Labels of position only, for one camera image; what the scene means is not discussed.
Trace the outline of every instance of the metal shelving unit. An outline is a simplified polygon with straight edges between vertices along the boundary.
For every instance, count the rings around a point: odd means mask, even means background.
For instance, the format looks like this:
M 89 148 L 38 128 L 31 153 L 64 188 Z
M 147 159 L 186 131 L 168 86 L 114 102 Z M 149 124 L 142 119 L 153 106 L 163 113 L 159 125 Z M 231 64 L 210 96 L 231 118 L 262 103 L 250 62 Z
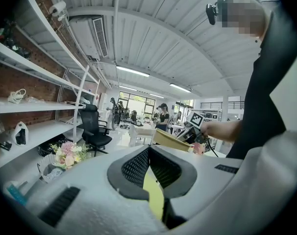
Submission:
M 57 111 L 56 120 L 28 126 L 29 142 L 25 146 L 13 144 L 10 151 L 0 149 L 0 168 L 18 156 L 59 134 L 67 133 L 68 138 L 71 138 L 72 135 L 72 140 L 78 141 L 82 134 L 81 129 L 77 131 L 77 126 L 80 123 L 80 119 L 77 119 L 78 109 L 83 108 L 79 106 L 81 94 L 86 93 L 95 97 L 99 85 L 99 81 L 89 73 L 90 67 L 83 67 L 61 41 L 35 0 L 20 0 L 15 7 L 14 15 L 17 21 L 17 29 L 44 54 L 62 66 L 65 72 L 63 77 L 56 76 L 0 43 L 0 63 L 60 86 L 57 102 L 26 103 L 21 101 L 20 104 L 14 104 L 7 102 L 6 98 L 0 98 L 0 114 L 49 110 Z M 79 86 L 71 83 L 67 79 L 69 72 L 81 80 Z M 83 89 L 85 81 L 96 83 L 96 91 L 90 92 Z M 76 95 L 75 105 L 68 105 L 60 101 L 64 89 L 74 90 Z M 58 121 L 59 110 L 74 110 L 73 122 L 77 124 L 65 123 L 62 121 L 63 119 Z

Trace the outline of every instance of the ceiling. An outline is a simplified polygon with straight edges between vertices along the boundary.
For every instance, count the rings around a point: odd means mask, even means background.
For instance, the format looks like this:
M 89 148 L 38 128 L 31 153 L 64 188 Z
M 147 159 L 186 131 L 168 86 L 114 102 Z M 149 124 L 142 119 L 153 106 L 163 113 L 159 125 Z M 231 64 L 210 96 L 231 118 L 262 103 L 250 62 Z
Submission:
M 216 0 L 64 1 L 69 16 L 103 16 L 108 56 L 98 65 L 111 84 L 175 99 L 245 95 L 260 41 L 210 25 L 205 6 Z

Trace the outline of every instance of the woman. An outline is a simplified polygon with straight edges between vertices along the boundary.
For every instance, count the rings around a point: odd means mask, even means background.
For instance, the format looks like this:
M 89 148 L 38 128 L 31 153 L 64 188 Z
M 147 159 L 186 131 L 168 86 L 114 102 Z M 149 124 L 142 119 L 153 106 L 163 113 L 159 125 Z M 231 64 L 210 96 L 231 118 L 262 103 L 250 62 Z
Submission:
M 161 108 L 161 114 L 159 115 L 160 123 L 155 127 L 158 129 L 161 129 L 163 131 L 166 131 L 166 127 L 169 120 L 169 113 L 168 113 L 168 107 L 167 104 L 162 103 L 159 108 Z

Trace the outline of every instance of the bright light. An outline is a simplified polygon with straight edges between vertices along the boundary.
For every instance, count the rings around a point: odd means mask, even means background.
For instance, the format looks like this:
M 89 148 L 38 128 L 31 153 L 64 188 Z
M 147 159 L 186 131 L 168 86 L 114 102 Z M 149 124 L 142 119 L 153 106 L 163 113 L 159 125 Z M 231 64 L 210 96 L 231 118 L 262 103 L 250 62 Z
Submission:
M 180 89 L 180 90 L 185 91 L 185 92 L 191 92 L 191 91 L 188 91 L 188 90 L 186 90 L 184 88 L 181 88 L 181 87 L 177 86 L 176 84 L 170 84 L 170 86 L 175 87 L 175 88 Z
M 149 74 L 143 73 L 143 72 L 139 72 L 137 70 L 132 70 L 132 69 L 128 69 L 128 68 L 121 67 L 121 66 L 116 66 L 116 68 L 117 69 L 120 69 L 122 71 L 127 71 L 127 72 L 131 72 L 131 73 L 138 74 L 138 75 L 141 75 L 141 76 L 149 77 Z
M 150 95 L 160 97 L 160 98 L 164 98 L 163 96 L 158 96 L 158 95 L 154 95 L 154 94 L 151 94 L 151 93 L 150 93 Z
M 122 86 L 122 85 L 120 85 L 119 87 L 121 87 L 121 88 L 125 88 L 125 89 L 128 89 L 128 90 L 132 90 L 132 91 L 137 91 L 136 89 L 133 89 L 133 88 L 129 88 L 129 87 L 126 87 L 126 86 Z

